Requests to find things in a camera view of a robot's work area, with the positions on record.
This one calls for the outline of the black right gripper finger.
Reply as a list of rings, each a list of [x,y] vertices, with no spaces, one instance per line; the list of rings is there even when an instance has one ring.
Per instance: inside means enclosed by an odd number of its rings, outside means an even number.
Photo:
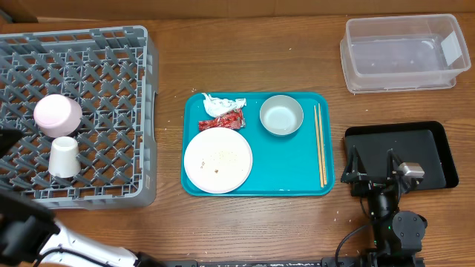
[[[387,178],[398,180],[401,176],[399,166],[402,164],[400,157],[393,149],[387,151]]]
[[[367,179],[367,172],[356,146],[351,147],[347,157],[347,165],[341,175],[341,182],[354,184]]]

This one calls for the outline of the wooden chopstick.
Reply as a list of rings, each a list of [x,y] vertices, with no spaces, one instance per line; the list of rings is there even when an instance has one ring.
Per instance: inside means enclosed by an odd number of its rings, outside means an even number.
[[[323,178],[323,168],[322,168],[322,160],[321,160],[321,144],[320,144],[320,132],[319,132],[319,126],[318,126],[317,107],[314,106],[313,109],[314,109],[314,120],[315,120],[315,135],[316,135],[316,143],[317,143],[319,179],[320,179],[320,186],[323,189],[324,178]]]
[[[321,104],[318,103],[318,125],[319,125],[319,132],[320,132],[320,145],[321,145],[321,158],[322,158],[322,171],[323,171],[323,181],[324,186],[327,185],[327,164],[326,164],[326,156],[325,156],[325,144],[324,144],[324,132],[323,132],[323,119],[321,113]]]

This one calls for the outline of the grey bowl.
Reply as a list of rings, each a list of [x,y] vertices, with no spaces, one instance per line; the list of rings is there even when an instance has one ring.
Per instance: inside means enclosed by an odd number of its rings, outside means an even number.
[[[303,108],[291,96],[271,96],[261,105],[261,124],[273,135],[287,136],[293,134],[300,128],[303,120]]]

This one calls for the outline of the cream white cup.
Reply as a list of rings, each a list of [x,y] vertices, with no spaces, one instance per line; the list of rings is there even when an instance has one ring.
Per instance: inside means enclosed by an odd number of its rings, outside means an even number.
[[[81,171],[78,142],[69,136],[55,138],[51,145],[48,172],[59,178],[74,177]]]

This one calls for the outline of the pink bowl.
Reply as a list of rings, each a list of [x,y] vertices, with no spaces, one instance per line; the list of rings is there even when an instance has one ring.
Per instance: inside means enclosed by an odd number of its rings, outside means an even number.
[[[79,127],[82,108],[66,96],[51,94],[37,102],[33,118],[44,135],[53,138],[68,136]]]

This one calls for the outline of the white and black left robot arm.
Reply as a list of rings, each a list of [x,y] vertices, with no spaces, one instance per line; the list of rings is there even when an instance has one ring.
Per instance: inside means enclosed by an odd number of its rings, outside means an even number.
[[[86,176],[105,176],[114,161],[88,141],[91,133],[56,141],[36,128],[1,129],[1,263],[69,266],[167,266],[142,253],[89,239],[56,220],[54,208],[111,204]]]

